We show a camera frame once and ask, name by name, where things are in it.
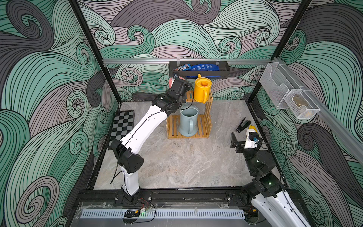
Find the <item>small yellow watering can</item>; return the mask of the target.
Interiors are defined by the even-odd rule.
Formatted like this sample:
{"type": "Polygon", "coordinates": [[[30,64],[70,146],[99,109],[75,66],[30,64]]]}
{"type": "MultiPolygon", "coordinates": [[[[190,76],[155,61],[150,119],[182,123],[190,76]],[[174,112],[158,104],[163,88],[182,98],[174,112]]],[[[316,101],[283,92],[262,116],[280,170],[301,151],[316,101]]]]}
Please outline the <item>small yellow watering can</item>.
{"type": "Polygon", "coordinates": [[[211,85],[212,81],[209,78],[202,77],[202,75],[199,74],[195,80],[194,100],[205,104],[209,99],[211,85]]]}

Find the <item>large pale blue watering can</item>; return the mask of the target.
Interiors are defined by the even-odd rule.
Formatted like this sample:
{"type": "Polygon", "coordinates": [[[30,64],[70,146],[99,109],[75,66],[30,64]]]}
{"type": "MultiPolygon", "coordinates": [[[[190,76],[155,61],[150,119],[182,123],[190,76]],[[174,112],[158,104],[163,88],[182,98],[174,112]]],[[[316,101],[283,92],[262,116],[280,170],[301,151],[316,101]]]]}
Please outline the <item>large pale blue watering can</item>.
{"type": "Polygon", "coordinates": [[[194,105],[185,104],[180,111],[180,123],[178,132],[186,137],[194,136],[197,133],[197,120],[199,109],[194,105]]]}

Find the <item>wooden slatted two-tier shelf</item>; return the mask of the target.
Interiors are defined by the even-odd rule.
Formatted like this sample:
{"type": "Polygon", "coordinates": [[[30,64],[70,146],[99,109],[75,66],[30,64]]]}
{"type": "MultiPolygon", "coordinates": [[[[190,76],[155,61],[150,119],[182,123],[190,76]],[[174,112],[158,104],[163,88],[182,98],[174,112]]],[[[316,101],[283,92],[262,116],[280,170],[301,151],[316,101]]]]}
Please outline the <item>wooden slatted two-tier shelf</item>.
{"type": "MultiPolygon", "coordinates": [[[[204,114],[199,113],[199,115],[198,115],[197,133],[194,136],[191,136],[190,138],[208,138],[209,137],[210,131],[212,128],[211,116],[210,116],[212,102],[213,102],[213,96],[212,96],[212,93],[210,93],[209,99],[205,103],[204,114]]],[[[188,91],[186,93],[186,103],[185,104],[195,106],[196,102],[193,99],[192,91],[188,91]]],[[[175,113],[175,114],[171,114],[167,118],[167,138],[168,139],[189,138],[189,137],[181,135],[178,132],[179,123],[180,123],[180,111],[177,111],[177,113],[175,113]]]]}

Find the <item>small pink watering can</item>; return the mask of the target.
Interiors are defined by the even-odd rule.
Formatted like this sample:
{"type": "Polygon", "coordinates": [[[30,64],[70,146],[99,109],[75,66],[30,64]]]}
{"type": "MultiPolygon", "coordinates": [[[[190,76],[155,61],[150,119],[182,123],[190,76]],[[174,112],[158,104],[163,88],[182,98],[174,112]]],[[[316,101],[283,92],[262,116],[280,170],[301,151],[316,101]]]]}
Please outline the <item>small pink watering can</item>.
{"type": "Polygon", "coordinates": [[[169,79],[169,88],[172,87],[174,80],[175,80],[174,78],[169,79]]]}

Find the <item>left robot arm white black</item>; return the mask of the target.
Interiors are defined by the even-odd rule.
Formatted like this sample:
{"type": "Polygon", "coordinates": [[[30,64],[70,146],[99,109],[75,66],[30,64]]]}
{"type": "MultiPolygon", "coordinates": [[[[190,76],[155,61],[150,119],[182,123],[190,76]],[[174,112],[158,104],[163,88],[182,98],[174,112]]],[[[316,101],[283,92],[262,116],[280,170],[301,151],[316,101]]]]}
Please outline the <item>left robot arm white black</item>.
{"type": "Polygon", "coordinates": [[[140,122],[121,140],[111,143],[123,174],[123,190],[129,197],[135,197],[140,190],[138,171],[144,163],[143,157],[139,155],[140,149],[160,123],[180,109],[185,102],[183,99],[186,93],[191,88],[191,83],[186,80],[175,79],[166,92],[157,95],[152,101],[140,122]]]}

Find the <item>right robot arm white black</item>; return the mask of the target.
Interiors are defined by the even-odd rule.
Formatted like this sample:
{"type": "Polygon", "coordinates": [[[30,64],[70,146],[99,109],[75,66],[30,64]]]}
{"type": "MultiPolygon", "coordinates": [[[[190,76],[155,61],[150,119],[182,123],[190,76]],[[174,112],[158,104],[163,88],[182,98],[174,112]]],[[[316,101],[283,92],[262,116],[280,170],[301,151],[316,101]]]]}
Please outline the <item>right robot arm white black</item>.
{"type": "Polygon", "coordinates": [[[276,167],[273,155],[262,150],[263,139],[254,129],[246,133],[245,141],[238,141],[231,133],[231,148],[243,154],[252,181],[241,188],[238,195],[243,205],[251,206],[273,227],[309,227],[310,223],[298,210],[281,180],[272,173],[276,167]]]}

